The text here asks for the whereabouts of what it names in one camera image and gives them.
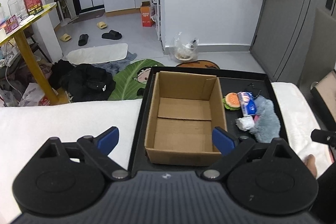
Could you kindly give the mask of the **person's right hand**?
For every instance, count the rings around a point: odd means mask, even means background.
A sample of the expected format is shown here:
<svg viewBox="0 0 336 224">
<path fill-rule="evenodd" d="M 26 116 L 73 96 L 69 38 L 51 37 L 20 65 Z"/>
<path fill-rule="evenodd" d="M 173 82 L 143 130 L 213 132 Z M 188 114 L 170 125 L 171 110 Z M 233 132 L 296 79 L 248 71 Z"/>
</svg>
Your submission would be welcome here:
<svg viewBox="0 0 336 224">
<path fill-rule="evenodd" d="M 317 178 L 317 168 L 315 166 L 315 157 L 310 154 L 303 160 L 304 165 L 311 172 L 314 178 Z"/>
</svg>

